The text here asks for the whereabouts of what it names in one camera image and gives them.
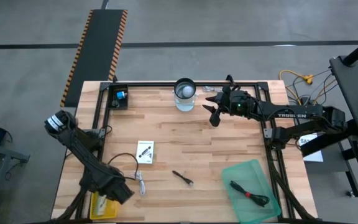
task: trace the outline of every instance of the transparent green container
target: transparent green container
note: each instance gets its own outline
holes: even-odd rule
[[[280,206],[278,206],[258,160],[253,159],[228,167],[223,170],[222,178],[240,223],[260,222],[276,217],[281,213]],[[250,198],[245,197],[244,194],[234,190],[230,186],[230,181],[232,180],[251,194],[267,196],[270,202],[265,207],[257,205]]]

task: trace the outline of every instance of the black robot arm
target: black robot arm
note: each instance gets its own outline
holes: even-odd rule
[[[91,153],[101,147],[101,140],[91,138],[77,127],[75,118],[65,111],[59,111],[45,121],[48,134],[66,146],[86,167],[80,181],[81,187],[91,192],[99,192],[110,200],[123,204],[134,193],[125,184],[125,177],[119,169],[99,162]]]
[[[239,87],[230,89],[223,87],[222,92],[206,100],[216,103],[218,108],[203,105],[212,113],[209,122],[217,127],[220,122],[220,114],[227,113],[231,116],[242,116],[257,121],[270,121],[274,118],[299,118],[311,121],[298,124],[290,128],[277,127],[264,129],[264,137],[274,149],[284,149],[286,143],[292,138],[298,138],[305,134],[324,132],[336,134],[347,128],[345,114],[332,106],[321,105],[275,105],[270,102],[260,101],[252,97],[248,92]]]

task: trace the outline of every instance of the yellow cable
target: yellow cable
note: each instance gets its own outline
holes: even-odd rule
[[[298,74],[298,73],[296,73],[296,72],[294,72],[294,71],[291,71],[291,70],[281,70],[280,73],[278,74],[278,77],[280,78],[280,80],[283,80],[282,74],[283,74],[284,72],[292,73],[292,74],[294,74],[294,75],[296,75],[296,76],[298,76],[298,77],[304,79],[304,81],[305,81],[307,84],[309,84],[309,85],[311,85],[311,84],[313,83],[313,75],[300,75],[300,74]],[[299,99],[299,96],[296,95],[289,87],[285,86],[285,88],[286,88],[288,91],[290,91],[290,93],[292,93],[292,95],[295,97],[296,101],[299,103],[299,105],[301,105],[301,101],[300,101],[300,99]]]
[[[333,80],[333,81],[331,81],[330,83],[328,83],[326,86],[324,86],[324,88],[318,93],[316,99],[314,99],[313,105],[315,105],[315,104],[317,103],[318,98],[320,98],[321,96],[324,95],[324,93],[323,93],[324,89],[327,89],[327,87],[328,87],[329,85],[333,84],[335,81],[336,81],[336,80]]]

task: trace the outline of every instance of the butcher block tabletop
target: butcher block tabletop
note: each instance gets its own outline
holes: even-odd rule
[[[282,81],[267,82],[272,103],[288,104]],[[78,127],[91,129],[101,82],[84,82],[76,112]],[[222,182],[222,170],[241,162],[257,159],[270,183],[266,152],[260,123],[238,116],[221,115],[218,127],[209,123],[210,113],[201,105],[213,105],[205,100],[216,92],[203,92],[197,87],[195,107],[181,112],[175,106],[172,86],[129,87],[128,109],[110,111],[108,125],[112,131],[106,136],[103,162],[115,155],[136,154],[138,141],[154,141],[153,164],[140,164],[146,194],[140,196],[139,182],[126,183],[135,194],[118,208],[112,222],[238,222]],[[242,87],[251,95],[253,88]],[[98,127],[102,126],[104,94]],[[292,119],[276,119],[277,126],[293,126]],[[301,152],[291,145],[283,150],[283,158],[291,191],[306,210],[317,217],[308,176]],[[117,157],[111,163],[133,175],[136,164],[130,156]],[[71,155],[63,165],[52,218],[62,214],[78,193],[83,165]],[[172,174],[175,170],[191,179],[190,187]],[[288,217],[285,196],[281,190],[283,216]],[[84,206],[88,214],[89,197]]]

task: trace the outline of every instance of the yellow and black striped mat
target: yellow and black striped mat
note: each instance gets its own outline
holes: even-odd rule
[[[91,10],[63,92],[61,107],[77,107],[84,81],[113,80],[127,10]]]

